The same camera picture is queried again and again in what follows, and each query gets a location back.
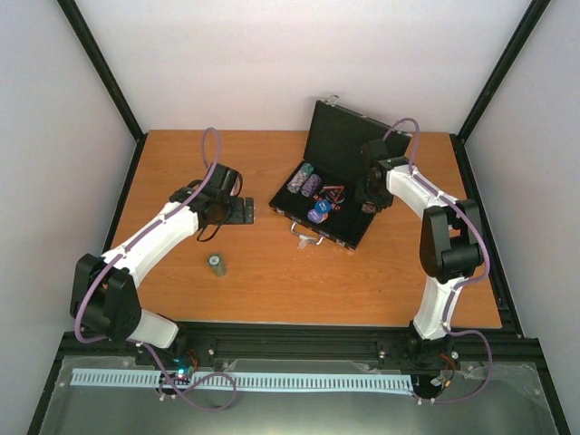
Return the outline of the triangular all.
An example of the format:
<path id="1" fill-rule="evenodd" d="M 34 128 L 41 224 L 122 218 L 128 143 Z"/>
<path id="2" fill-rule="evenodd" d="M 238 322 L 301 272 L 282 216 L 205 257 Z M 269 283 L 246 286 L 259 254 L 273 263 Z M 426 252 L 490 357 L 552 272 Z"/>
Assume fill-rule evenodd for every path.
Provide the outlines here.
<path id="1" fill-rule="evenodd" d="M 329 202 L 342 204 L 345 200 L 345 186 L 323 186 L 321 195 Z"/>

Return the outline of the green chip stack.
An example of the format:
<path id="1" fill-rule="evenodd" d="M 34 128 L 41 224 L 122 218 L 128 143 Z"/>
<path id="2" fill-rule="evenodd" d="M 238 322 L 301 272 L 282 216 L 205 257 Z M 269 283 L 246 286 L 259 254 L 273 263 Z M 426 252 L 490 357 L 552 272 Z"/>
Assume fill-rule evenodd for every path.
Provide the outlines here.
<path id="1" fill-rule="evenodd" d="M 208 266 L 215 276 L 224 276 L 227 273 L 226 264 L 219 254 L 212 254 L 208 257 Z"/>

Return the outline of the blue chip stack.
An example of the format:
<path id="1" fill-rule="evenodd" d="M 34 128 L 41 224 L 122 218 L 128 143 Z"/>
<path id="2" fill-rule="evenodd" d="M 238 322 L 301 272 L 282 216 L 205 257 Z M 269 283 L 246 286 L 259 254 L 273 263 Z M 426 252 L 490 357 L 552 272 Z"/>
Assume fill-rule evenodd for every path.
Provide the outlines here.
<path id="1" fill-rule="evenodd" d="M 310 163 L 304 163 L 300 168 L 300 172 L 309 177 L 314 172 L 314 166 Z"/>

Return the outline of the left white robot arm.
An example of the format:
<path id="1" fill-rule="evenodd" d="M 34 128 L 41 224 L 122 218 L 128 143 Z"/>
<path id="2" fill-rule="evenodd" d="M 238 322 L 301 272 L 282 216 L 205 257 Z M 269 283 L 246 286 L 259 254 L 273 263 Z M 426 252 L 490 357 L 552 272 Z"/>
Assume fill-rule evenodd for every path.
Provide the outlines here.
<path id="1" fill-rule="evenodd" d="M 75 267 L 70 313 L 81 343 L 109 339 L 147 343 L 168 364 L 182 363 L 189 343 L 178 325 L 140 305 L 138 288 L 152 268 L 189 237 L 205 243 L 207 227 L 251 225 L 254 203 L 241 195 L 243 177 L 211 165 L 206 177 L 176 190 L 136 234 L 99 256 L 86 254 Z"/>

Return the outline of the black poker set case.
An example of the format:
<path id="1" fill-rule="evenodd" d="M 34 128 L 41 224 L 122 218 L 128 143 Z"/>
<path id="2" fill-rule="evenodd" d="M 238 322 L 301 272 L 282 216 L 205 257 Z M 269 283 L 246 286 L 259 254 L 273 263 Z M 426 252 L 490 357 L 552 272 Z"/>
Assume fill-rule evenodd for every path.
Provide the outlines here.
<path id="1" fill-rule="evenodd" d="M 381 174 L 382 160 L 403 160 L 411 136 L 403 131 L 389 132 L 389 126 L 344 108 L 334 102 L 318 100 L 308 131 L 301 162 L 269 201 L 269 207 L 314 231 L 319 237 L 355 249 L 360 244 L 374 214 L 361 211 L 355 202 L 355 187 L 359 179 L 366 179 L 374 188 L 385 188 Z M 304 197 L 300 191 L 291 193 L 286 185 L 304 163 L 314 166 L 322 181 L 314 195 L 321 195 L 323 186 L 345 186 L 345 200 L 340 211 L 332 209 L 321 223 L 311 222 L 307 213 L 314 208 L 313 196 Z"/>

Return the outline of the blue small blind button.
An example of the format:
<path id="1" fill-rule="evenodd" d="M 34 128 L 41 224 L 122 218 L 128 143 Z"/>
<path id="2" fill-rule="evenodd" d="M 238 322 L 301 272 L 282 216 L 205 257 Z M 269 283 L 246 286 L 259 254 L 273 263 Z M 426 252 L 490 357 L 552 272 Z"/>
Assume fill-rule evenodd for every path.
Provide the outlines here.
<path id="1" fill-rule="evenodd" d="M 317 213 L 320 214 L 326 214 L 329 213 L 333 207 L 331 205 L 331 203 L 327 200 L 318 200 L 315 204 L 314 204 L 314 209 L 316 210 Z"/>

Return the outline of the orange big blind button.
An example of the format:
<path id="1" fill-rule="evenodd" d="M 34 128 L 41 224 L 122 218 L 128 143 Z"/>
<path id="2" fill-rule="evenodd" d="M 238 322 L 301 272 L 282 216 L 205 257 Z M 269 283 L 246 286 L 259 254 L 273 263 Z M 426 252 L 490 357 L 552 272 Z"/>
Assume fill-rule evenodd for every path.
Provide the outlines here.
<path id="1" fill-rule="evenodd" d="M 307 213 L 307 218 L 314 223 L 321 223 L 324 221 L 325 219 L 325 214 L 324 213 L 320 213 L 318 212 L 316 209 L 311 209 L 308 213 Z"/>

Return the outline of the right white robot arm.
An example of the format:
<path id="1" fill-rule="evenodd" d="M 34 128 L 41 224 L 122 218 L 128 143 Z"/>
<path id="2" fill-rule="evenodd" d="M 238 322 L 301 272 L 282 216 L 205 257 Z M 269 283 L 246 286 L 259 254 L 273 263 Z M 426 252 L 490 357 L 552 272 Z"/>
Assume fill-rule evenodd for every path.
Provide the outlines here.
<path id="1" fill-rule="evenodd" d="M 427 278 L 402 352 L 411 364 L 425 367 L 450 348 L 460 293 L 477 281 L 478 267 L 489 266 L 479 206 L 436 187 L 384 140 L 364 143 L 361 153 L 366 173 L 357 182 L 355 199 L 362 211 L 376 214 L 398 198 L 421 218 L 419 257 Z"/>

